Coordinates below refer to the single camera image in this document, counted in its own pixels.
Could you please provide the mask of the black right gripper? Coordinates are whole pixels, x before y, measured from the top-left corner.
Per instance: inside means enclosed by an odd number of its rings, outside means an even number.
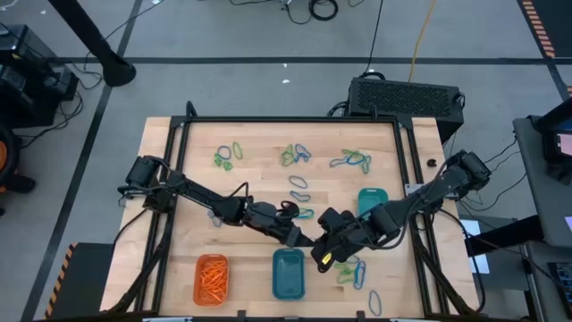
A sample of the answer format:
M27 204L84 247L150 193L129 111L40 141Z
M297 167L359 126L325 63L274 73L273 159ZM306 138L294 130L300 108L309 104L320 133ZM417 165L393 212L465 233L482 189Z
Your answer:
M345 210L341 213L327 208L317 219L324 233L315 240L312 258L320 273L327 272L334 261L345 262L366 245L375 244L381 231L368 218L355 217Z

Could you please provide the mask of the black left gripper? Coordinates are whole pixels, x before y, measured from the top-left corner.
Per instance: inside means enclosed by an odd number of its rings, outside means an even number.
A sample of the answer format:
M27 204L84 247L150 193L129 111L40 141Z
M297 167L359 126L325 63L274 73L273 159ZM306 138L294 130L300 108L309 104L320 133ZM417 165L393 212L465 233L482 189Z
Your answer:
M246 205L243 224L266 236L286 238L285 245L313 247L315 242L303 234L292 220L299 216L299 206L284 200L281 208L267 202L249 202Z

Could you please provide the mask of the blue plastic basket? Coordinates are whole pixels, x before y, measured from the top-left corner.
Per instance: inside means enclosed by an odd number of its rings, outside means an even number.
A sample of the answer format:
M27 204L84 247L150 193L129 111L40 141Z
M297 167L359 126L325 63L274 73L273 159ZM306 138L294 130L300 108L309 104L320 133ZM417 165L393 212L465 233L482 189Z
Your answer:
M273 254L273 296L281 301L301 300L305 294L305 257L301 250L278 249Z

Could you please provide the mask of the green plastic basket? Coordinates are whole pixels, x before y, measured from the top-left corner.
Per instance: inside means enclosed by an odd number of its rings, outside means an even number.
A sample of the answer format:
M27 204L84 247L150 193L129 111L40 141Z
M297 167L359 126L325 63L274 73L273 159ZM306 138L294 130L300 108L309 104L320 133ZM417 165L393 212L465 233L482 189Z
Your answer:
M386 203L389 200L388 193L381 188L364 188L358 193L357 205L358 216L365 216L366 213L378 204Z

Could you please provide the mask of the orange plastic basket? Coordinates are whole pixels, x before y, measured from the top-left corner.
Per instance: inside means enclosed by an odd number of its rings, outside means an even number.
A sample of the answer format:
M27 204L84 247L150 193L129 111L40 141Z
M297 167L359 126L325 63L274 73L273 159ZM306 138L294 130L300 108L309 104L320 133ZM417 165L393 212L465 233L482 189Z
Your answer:
M201 289L200 289L200 277L199 277L200 270L201 270L203 264L208 260L224 260L228 263L227 280L226 280L226 296L223 298L222 301L209 301L208 299L203 299L200 295L200 291L201 291ZM229 260L224 255L220 255L220 254L201 255L198 258L196 268L195 268L195 278L194 278L194 286L193 286L193 301L198 306L211 307L211 306L222 305L226 301L227 295L229 292L229 280L230 280L230 264L229 264Z

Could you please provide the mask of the black perforated computer case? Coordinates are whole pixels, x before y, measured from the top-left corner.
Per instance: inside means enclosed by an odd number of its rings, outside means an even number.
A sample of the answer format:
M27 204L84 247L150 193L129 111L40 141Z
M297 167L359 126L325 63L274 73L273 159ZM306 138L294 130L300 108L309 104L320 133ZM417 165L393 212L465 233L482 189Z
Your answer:
M465 96L458 87L354 78L345 116L378 115L434 118L444 143L464 123Z

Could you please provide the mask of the black desk beam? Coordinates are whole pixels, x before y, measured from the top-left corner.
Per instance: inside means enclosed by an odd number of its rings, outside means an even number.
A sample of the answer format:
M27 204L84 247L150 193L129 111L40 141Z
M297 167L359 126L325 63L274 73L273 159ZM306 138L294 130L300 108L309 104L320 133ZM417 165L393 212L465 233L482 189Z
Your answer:
M543 240L544 234L539 216L530 216L468 237L465 245L469 255L481 255L494 250L505 250L526 242L542 242Z

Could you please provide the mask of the black mat yellow striped edge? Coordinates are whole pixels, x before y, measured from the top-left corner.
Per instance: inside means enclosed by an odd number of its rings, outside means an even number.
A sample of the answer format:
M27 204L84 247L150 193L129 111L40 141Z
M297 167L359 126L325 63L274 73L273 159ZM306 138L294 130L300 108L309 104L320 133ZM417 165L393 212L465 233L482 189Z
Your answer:
M44 319L83 318L100 310L113 248L108 243L72 243L44 313Z

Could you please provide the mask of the grey desk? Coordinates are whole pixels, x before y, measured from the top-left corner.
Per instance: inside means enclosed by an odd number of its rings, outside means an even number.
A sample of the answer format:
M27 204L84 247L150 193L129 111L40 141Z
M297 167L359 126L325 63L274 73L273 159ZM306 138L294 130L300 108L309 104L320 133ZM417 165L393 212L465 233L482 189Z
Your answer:
M553 247L549 244L530 241L526 244L528 257L543 271L550 272L551 262L572 263L572 248ZM572 322L561 301L557 285L545 274L533 267L533 277L537 298L540 303L542 322Z
M528 118L513 122L544 240L552 246L572 248L572 183L564 185L547 174L543 136Z

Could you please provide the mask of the black keyboard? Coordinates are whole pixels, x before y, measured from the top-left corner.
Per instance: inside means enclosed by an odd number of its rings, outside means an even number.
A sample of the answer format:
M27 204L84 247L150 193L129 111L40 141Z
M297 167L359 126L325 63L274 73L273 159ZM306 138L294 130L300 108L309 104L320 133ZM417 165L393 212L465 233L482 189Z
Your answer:
M572 318L572 262L549 262L552 276L558 281L558 294L567 315Z

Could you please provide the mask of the black pole stand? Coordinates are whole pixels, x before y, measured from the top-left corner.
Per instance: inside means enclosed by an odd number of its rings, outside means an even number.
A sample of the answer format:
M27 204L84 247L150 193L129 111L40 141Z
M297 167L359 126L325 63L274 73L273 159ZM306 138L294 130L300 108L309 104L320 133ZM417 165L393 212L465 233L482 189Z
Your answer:
M119 57L100 33L77 0L48 0L76 36L103 67L103 79L109 87L120 87L133 81L136 69Z

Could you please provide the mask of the black monitor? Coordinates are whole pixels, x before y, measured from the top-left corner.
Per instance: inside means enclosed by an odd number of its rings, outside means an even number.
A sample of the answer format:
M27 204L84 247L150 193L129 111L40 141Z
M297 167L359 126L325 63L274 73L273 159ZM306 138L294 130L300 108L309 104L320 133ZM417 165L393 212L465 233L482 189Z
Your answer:
M572 97L533 122L542 135L547 174L556 181L572 183Z

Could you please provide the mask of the black orange wheeled machine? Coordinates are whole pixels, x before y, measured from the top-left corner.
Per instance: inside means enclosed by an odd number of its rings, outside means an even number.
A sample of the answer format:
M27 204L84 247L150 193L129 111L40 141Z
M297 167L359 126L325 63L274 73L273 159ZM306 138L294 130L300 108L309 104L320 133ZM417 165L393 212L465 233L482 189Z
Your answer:
M36 181L18 173L21 139L0 122L0 194L7 191L29 193Z

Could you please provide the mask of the black equipment cart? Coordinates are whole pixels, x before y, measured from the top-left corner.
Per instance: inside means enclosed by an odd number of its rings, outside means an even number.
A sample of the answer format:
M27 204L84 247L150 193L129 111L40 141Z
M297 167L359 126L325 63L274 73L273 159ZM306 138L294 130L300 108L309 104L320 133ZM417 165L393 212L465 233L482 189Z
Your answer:
M0 24L0 123L12 129L48 126L76 93L79 78L26 25Z

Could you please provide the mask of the black mat orange striped edge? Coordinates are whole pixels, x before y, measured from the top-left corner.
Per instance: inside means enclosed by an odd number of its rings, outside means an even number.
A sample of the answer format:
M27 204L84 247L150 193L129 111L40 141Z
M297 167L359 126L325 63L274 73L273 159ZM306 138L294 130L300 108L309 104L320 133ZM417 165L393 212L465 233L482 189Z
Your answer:
M572 0L517 0L543 54L572 59Z

